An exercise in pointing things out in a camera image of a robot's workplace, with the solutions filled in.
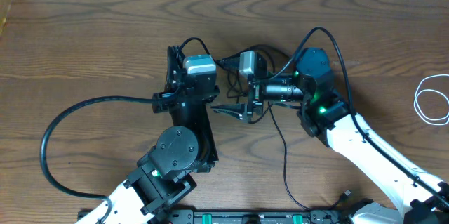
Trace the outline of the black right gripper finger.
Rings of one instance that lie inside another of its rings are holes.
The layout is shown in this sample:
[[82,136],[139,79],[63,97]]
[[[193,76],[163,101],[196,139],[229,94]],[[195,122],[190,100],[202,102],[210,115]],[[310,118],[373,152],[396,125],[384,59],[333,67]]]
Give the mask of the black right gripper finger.
[[247,121],[247,104],[237,103],[237,104],[227,104],[227,105],[216,105],[211,107],[215,113],[221,113],[229,115],[230,117],[236,118],[239,121]]
[[229,58],[222,58],[219,60],[216,60],[215,63],[218,67],[226,70],[226,71],[238,71],[239,65],[240,65],[240,57],[229,57]]

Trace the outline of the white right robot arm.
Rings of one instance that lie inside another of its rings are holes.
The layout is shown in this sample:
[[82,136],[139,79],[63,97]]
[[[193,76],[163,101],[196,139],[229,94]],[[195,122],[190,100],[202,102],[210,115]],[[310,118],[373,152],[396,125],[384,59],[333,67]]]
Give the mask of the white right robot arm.
[[278,76],[269,74],[264,58],[253,50],[219,62],[246,78],[248,101],[215,106],[215,112],[251,123],[254,114],[262,115],[266,101],[298,102],[297,116],[307,134],[356,165],[394,204],[389,209],[373,201],[361,203],[342,213],[341,223],[448,222],[448,184],[412,163],[354,111],[334,87],[324,50],[306,48],[295,54],[293,73]]

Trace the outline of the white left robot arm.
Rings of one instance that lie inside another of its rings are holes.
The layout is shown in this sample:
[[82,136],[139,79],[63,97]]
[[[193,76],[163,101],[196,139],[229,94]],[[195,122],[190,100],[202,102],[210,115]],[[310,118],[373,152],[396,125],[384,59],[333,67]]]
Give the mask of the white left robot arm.
[[155,93],[155,113],[168,112],[173,125],[141,157],[137,167],[80,223],[160,223],[195,187],[191,173],[208,173],[218,161],[206,105],[220,90],[212,57],[185,56],[168,47],[165,88]]

